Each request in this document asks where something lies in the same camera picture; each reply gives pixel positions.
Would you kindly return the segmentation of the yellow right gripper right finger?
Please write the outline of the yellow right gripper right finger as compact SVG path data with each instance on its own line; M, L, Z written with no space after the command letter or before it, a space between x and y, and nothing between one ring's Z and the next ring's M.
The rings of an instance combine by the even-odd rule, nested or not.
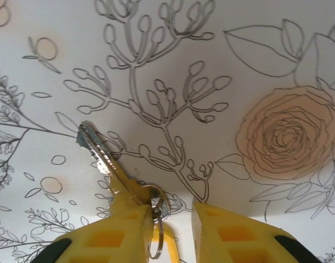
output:
M197 262L319 261L283 229L206 203L193 204L191 226Z

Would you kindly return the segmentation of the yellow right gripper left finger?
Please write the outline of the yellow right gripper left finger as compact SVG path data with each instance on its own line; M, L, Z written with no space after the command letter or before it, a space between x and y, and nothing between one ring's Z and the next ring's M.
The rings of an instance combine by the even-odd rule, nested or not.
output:
M59 236L46 262L149 262L152 209L140 205Z

